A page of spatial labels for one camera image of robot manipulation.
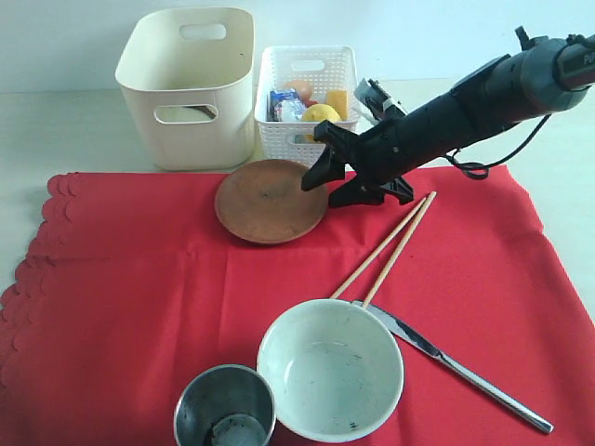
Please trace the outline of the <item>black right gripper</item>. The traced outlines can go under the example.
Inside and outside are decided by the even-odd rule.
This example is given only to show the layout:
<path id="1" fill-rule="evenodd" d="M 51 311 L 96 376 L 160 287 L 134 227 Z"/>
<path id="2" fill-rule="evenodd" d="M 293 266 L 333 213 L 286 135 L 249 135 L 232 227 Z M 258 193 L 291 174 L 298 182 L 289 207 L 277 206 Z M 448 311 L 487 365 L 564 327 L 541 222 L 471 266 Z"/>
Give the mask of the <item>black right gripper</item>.
<path id="1" fill-rule="evenodd" d="M 414 200 L 413 188 L 396 168 L 399 148 L 390 130 L 391 120 L 357 135 L 327 120 L 314 127 L 313 139 L 324 144 L 318 160 L 302 176 L 301 189 L 314 190 L 326 183 L 343 180 L 345 166 L 355 176 L 332 191 L 331 208 L 351 205 L 381 205 L 387 195 L 400 204 Z"/>

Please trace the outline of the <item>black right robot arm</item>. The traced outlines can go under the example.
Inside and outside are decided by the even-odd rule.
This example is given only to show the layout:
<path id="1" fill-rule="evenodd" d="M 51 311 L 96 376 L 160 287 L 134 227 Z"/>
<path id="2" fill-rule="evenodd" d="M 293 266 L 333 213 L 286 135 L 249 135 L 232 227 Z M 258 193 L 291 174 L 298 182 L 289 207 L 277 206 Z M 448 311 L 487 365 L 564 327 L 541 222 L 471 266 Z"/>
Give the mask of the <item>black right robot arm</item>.
<path id="1" fill-rule="evenodd" d="M 410 203 L 414 191 L 404 174 L 520 122 L 546 121 L 575 107 L 594 84 L 593 37 L 531 38 L 522 27 L 515 33 L 520 53 L 489 61 L 411 112 L 402 111 L 378 82 L 362 80 L 354 96 L 375 125 L 357 135 L 327 120 L 317 124 L 313 138 L 324 151 L 302 177 L 301 188 L 342 179 L 350 166 L 355 176 L 330 194 L 330 206 L 378 205 L 387 195 Z"/>

